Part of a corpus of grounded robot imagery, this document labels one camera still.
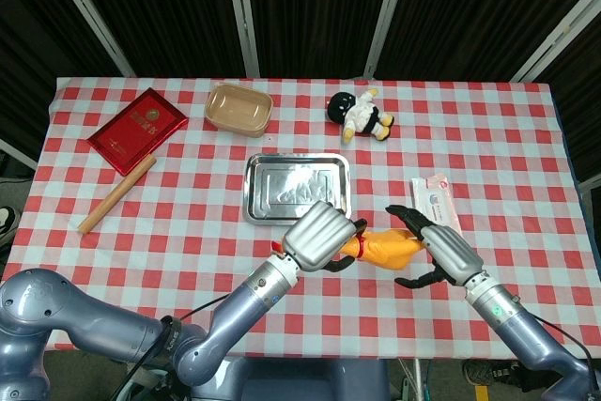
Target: black curtain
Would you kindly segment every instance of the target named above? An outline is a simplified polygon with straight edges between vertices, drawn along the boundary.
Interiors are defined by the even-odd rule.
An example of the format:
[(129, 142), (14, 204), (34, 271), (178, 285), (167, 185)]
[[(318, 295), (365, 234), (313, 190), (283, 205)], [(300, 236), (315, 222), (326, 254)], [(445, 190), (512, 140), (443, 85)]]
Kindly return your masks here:
[(251, 0), (261, 75), (363, 73), (382, 0)]
[(0, 138), (36, 159), (55, 78), (119, 72), (71, 0), (0, 2)]
[(376, 78), (508, 81), (577, 0), (398, 0)]
[(576, 178), (583, 182), (600, 174), (601, 15), (580, 32), (536, 82), (551, 86)]
[(92, 1), (136, 75), (244, 75), (231, 0)]
[(601, 187), (591, 190), (591, 201), (593, 202), (594, 239), (597, 248), (601, 249)]

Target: rolling pin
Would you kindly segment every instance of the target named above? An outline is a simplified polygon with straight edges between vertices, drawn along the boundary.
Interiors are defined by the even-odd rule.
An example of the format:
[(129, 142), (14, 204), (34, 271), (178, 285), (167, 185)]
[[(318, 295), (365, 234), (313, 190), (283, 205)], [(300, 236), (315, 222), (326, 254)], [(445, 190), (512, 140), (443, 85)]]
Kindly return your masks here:
[(129, 174), (125, 176), (121, 182), (113, 188), (113, 190), (94, 208), (89, 215), (77, 227), (82, 234), (87, 234), (94, 228), (98, 222), (104, 218), (111, 208), (121, 199), (130, 188), (135, 185), (141, 176), (146, 174), (148, 169), (157, 162), (154, 155), (148, 154), (144, 159), (135, 165)]

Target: red tape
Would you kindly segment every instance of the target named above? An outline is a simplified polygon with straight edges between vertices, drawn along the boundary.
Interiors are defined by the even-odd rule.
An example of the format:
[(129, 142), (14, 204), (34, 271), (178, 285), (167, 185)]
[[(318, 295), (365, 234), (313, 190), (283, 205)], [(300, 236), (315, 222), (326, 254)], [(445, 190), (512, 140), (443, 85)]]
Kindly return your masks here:
[(284, 248), (282, 247), (282, 243), (278, 243), (277, 241), (272, 241), (271, 242), (271, 249), (278, 253), (278, 254), (282, 254), (284, 252)]
[(365, 241), (365, 237), (362, 234), (357, 234), (357, 240), (359, 241), (359, 252), (357, 253), (357, 258), (361, 258), (363, 255), (363, 242)]

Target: stuffed toy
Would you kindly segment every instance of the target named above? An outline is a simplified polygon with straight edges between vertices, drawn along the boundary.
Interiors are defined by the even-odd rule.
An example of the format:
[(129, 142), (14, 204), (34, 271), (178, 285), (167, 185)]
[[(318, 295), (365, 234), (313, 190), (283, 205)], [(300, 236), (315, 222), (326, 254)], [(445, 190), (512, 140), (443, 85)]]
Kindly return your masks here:
[(409, 231), (389, 229), (365, 231), (350, 239), (340, 252), (388, 270), (401, 270), (423, 247)]
[(334, 94), (328, 102), (328, 117), (337, 124), (344, 124), (342, 137), (346, 144), (350, 143), (355, 132), (371, 133), (379, 141), (384, 141), (391, 134), (394, 116), (380, 112), (372, 102), (378, 90), (368, 89), (358, 98), (350, 93)]

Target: rubber chicken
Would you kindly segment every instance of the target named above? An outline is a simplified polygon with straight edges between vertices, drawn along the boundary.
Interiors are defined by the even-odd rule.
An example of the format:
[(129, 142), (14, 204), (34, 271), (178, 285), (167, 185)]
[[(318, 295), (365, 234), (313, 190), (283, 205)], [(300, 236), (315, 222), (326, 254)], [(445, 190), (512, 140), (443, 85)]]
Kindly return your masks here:
[(365, 231), (353, 237), (340, 250), (359, 260), (388, 270), (401, 270), (423, 245), (408, 230)]

